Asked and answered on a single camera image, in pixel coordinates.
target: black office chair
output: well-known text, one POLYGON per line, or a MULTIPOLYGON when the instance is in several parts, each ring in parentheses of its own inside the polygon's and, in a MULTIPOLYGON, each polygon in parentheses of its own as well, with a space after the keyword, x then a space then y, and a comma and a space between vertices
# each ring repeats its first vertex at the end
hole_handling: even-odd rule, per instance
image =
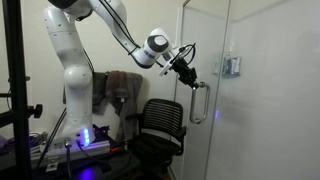
POLYGON ((184 151, 184 136, 187 127, 182 127, 183 107, 181 104, 164 100, 150 99, 143 112, 126 118, 139 120, 139 135, 129 142, 128 148, 141 162, 141 170, 148 175, 155 175, 159 170, 166 172, 172 157, 180 156, 184 151), (143 132, 152 129, 174 137, 179 145, 162 137, 143 132))

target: black metal rack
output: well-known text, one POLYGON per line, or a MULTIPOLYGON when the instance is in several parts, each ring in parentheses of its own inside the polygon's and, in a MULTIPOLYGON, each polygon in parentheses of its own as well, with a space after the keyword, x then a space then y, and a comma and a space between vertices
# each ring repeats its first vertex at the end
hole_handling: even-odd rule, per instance
POLYGON ((2 0, 2 3, 11 93, 1 93, 0 98, 11 97, 12 109, 0 114, 0 127, 13 123, 15 168, 22 179, 32 179, 21 4, 20 0, 2 0))

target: wire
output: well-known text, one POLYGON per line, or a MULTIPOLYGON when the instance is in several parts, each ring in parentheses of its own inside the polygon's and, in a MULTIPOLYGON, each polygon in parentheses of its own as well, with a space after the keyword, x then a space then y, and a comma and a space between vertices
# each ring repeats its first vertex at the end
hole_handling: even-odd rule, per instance
POLYGON ((39 169, 39 167, 40 167, 40 164, 41 164, 44 156, 46 155, 46 153, 47 153, 47 151, 48 151, 48 149, 49 149, 49 146, 50 146, 50 144, 51 144, 54 136, 56 135, 56 133, 57 133, 57 131, 58 131, 58 129, 59 129, 60 125, 61 125, 61 122, 63 121, 65 115, 66 115, 66 108, 64 108, 63 112, 61 113, 61 116, 60 116, 60 118, 59 118, 56 126, 54 127, 54 129, 53 129, 53 131, 52 131, 52 133, 51 133, 51 135, 50 135, 50 137, 49 137, 49 139, 48 139, 48 141, 47 141, 47 144, 46 144, 43 152, 41 153, 40 159, 39 159, 39 161, 37 162, 37 166, 36 166, 36 168, 35 168, 35 171, 34 171, 33 175, 35 175, 35 174, 37 173, 37 171, 38 171, 38 169, 39 169))
POLYGON ((92 65, 92 62, 91 62, 91 60, 90 60, 90 58, 89 58, 89 56, 88 56, 88 54, 87 54, 87 52, 86 52, 86 50, 83 48, 83 51, 84 51, 84 54, 86 55, 86 57, 87 57, 87 60, 88 60, 88 65, 89 65, 89 67, 90 67, 90 69, 91 69, 91 72, 92 72, 92 74, 94 73, 94 67, 93 67, 93 65, 92 65))
POLYGON ((11 107, 10 107, 10 104, 9 104, 9 96, 7 96, 7 105, 8 105, 9 110, 11 110, 11 107))
POLYGON ((163 66, 161 63, 159 63, 158 61, 156 61, 156 64, 158 64, 161 68, 164 67, 164 66, 163 66))
POLYGON ((69 179, 72 180, 72 172, 71 172, 71 166, 70 166, 70 147, 67 146, 67 167, 68 167, 68 175, 69 179))
POLYGON ((81 152, 82 152, 87 158, 89 158, 89 159, 91 159, 91 160, 93 160, 93 161, 96 161, 96 162, 100 162, 100 163, 109 163, 108 161, 99 160, 99 159, 96 159, 96 158, 90 156, 89 154, 87 154, 87 153, 82 149, 79 141, 77 141, 77 145, 78 145, 79 149, 81 150, 81 152))
POLYGON ((170 61, 170 63, 174 63, 174 61, 178 58, 178 56, 181 54, 181 52, 179 51, 179 53, 170 61))
POLYGON ((193 45, 188 45, 188 46, 191 46, 191 49, 187 52, 186 55, 184 55, 183 57, 186 57, 188 56, 188 54, 191 52, 191 50, 193 50, 192 52, 192 56, 191 56, 191 59, 190 61, 187 63, 188 65, 193 61, 195 55, 196 55, 196 43, 194 43, 193 45))
POLYGON ((110 14, 110 16, 112 17, 112 19, 117 23, 117 25, 119 26, 120 30, 124 33, 124 35, 129 39, 129 41, 134 44, 135 46, 139 47, 139 45, 137 45, 134 40, 132 39, 128 28, 126 26, 126 24, 122 21, 122 19, 120 18, 120 16, 118 15, 118 13, 112 8, 112 6, 106 2, 105 0, 99 0, 100 3, 103 5, 103 7, 108 11, 108 13, 110 14), (105 5, 107 4, 107 6, 113 11, 113 13, 118 17, 118 19, 120 20, 120 22, 122 23, 123 27, 125 28, 125 30, 122 28, 121 24, 117 21, 117 19, 114 17, 114 15, 112 15, 111 11, 108 9, 108 7, 105 5))

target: glass door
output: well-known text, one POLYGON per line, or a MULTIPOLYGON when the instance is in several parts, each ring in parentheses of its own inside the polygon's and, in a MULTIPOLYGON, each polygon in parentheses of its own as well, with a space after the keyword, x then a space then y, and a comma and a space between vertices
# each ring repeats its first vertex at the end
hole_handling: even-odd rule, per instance
POLYGON ((176 101, 184 106, 184 125, 188 130, 184 155, 175 158, 171 166, 176 179, 205 179, 207 173, 228 11, 229 1, 225 0, 186 1, 183 8, 182 44, 196 43, 196 55, 190 67, 197 71, 197 82, 210 87, 210 96, 205 121, 193 124, 190 111, 193 118, 203 118, 206 88, 196 90, 194 108, 190 108, 192 90, 180 82, 177 84, 176 101))

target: chair backrest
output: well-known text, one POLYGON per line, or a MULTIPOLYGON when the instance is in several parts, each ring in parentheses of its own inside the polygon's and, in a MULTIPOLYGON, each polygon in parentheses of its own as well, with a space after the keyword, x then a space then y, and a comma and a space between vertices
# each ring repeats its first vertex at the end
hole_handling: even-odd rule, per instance
POLYGON ((150 99, 144 106, 142 116, 139 122, 140 133, 141 129, 153 129, 165 132, 177 139, 175 133, 181 129, 183 107, 170 100, 150 99))

